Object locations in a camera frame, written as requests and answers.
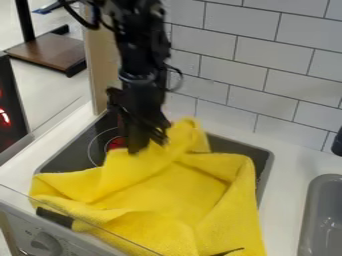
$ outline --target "microfiber towel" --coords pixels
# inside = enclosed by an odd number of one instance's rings
[[[195,119],[167,134],[166,145],[151,141],[137,155],[109,151],[102,167],[35,175],[34,207],[128,255],[266,255],[251,159],[211,153]]]

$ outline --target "black robotic arm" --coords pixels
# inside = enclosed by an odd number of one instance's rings
[[[165,11],[160,0],[81,0],[91,7],[91,21],[84,20],[66,2],[65,9],[88,29],[100,24],[114,33],[121,56],[119,78],[123,88],[108,88],[108,110],[119,110],[130,153],[145,148],[150,139],[162,145],[167,141],[170,122],[161,111],[167,88],[167,71],[177,68],[165,63],[171,44],[164,29]],[[103,20],[108,15],[112,24]]]

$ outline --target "white tile wall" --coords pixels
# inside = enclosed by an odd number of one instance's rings
[[[208,4],[205,28],[237,35],[273,39],[279,14],[220,4]]]
[[[317,128],[262,115],[258,117],[255,132],[316,150],[322,149],[322,145],[328,134],[327,131]]]
[[[245,0],[244,6],[323,17],[328,0]]]
[[[228,105],[268,116],[292,120],[297,101],[231,86]]]
[[[204,3],[192,0],[169,0],[168,22],[202,28],[204,19]]]
[[[190,75],[179,93],[191,97],[168,106],[328,151],[342,125],[342,0],[163,1],[172,63]]]
[[[171,86],[179,81],[179,75],[171,74]],[[179,93],[192,97],[226,104],[229,85],[192,76],[184,76]]]
[[[197,76],[199,72],[200,56],[198,54],[171,51],[170,64],[182,70],[184,74]]]
[[[341,0],[330,0],[326,17],[330,19],[342,20],[342,1]]]
[[[342,52],[342,22],[283,14],[277,41]]]
[[[309,75],[342,81],[341,67],[342,54],[317,50],[311,64]]]
[[[338,107],[342,96],[342,83],[270,70],[265,91]]]
[[[335,132],[329,132],[328,139],[327,139],[327,141],[324,144],[324,148],[323,148],[324,152],[333,154],[333,152],[331,151],[331,146],[332,146],[332,144],[333,144],[333,142],[335,140],[336,134],[337,133],[335,133]]]
[[[266,69],[211,57],[202,57],[200,76],[219,82],[261,90]]]
[[[195,107],[196,99],[175,93],[168,93],[163,110],[171,120],[178,120],[182,117],[194,116]]]
[[[342,126],[342,110],[300,102],[295,122],[337,132]]]
[[[198,101],[196,117],[247,131],[253,131],[256,120],[256,114],[202,100]]]
[[[173,26],[172,33],[172,46],[175,49],[233,58],[236,36],[180,26]]]
[[[306,74],[312,49],[239,37],[235,60]]]

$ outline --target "floor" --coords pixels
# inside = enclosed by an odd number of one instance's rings
[[[53,0],[29,0],[31,10],[51,2]],[[71,29],[68,36],[82,39],[81,26],[62,8],[48,15],[32,13],[32,20],[37,35],[68,24]],[[0,51],[22,42],[14,1],[0,1],[0,24]],[[31,131],[42,127],[73,102],[89,99],[87,70],[67,78],[61,73],[22,61],[11,62]]]

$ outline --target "toy stove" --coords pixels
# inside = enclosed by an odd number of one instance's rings
[[[260,203],[268,174],[271,169],[273,159],[272,154],[263,149],[210,134],[208,135],[208,139],[213,152],[244,154],[253,159],[258,180],[257,199]],[[117,114],[106,113],[87,127],[77,138],[71,141],[62,150],[57,152],[55,156],[44,163],[37,172],[74,172],[101,166],[105,160],[107,151],[121,147],[122,140],[123,139],[119,136],[117,128]],[[17,201],[14,197],[18,197],[18,195],[11,192],[10,202]],[[20,200],[23,201],[21,203],[25,203],[24,201],[26,201],[26,204],[28,204],[27,197],[20,195]],[[15,239],[8,239],[8,241],[16,241],[16,247],[20,248],[22,252],[26,252],[26,255],[125,255],[116,248],[112,248],[94,237],[72,232],[58,224],[40,218],[35,215],[33,210],[31,213],[24,214],[19,210],[16,210],[13,205],[2,205],[0,202],[0,217],[1,211],[5,212],[5,217],[7,217],[9,223],[7,224],[7,227],[12,228],[12,233],[15,237]]]

